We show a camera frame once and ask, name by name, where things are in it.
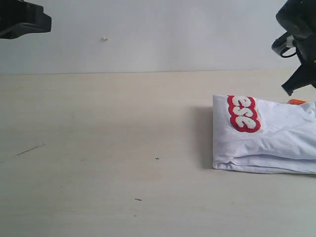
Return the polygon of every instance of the white table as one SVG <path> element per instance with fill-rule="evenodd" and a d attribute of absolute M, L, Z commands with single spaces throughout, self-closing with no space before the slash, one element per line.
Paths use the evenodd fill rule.
<path fill-rule="evenodd" d="M 211 169 L 212 95 L 292 72 L 0 77 L 0 236 L 314 236 L 315 176 Z"/>

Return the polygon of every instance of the scratch on table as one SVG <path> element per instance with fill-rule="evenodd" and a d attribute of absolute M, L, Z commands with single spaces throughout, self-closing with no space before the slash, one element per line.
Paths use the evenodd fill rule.
<path fill-rule="evenodd" d="M 28 149 L 28 150 L 26 150 L 26 151 L 24 151 L 24 152 L 21 152 L 21 153 L 17 154 L 16 156 L 20 156 L 20 155 L 22 155 L 22 154 L 24 154 L 24 153 L 26 153 L 26 152 L 30 152 L 30 151 L 32 151 L 32 150 L 35 150 L 35 149 L 40 148 L 40 147 L 45 146 L 45 145 L 46 145 L 46 144 L 43 143 L 43 144 L 40 145 L 40 146 L 36 146 L 36 147 L 33 147 L 33 148 L 31 148 L 31 149 Z"/>

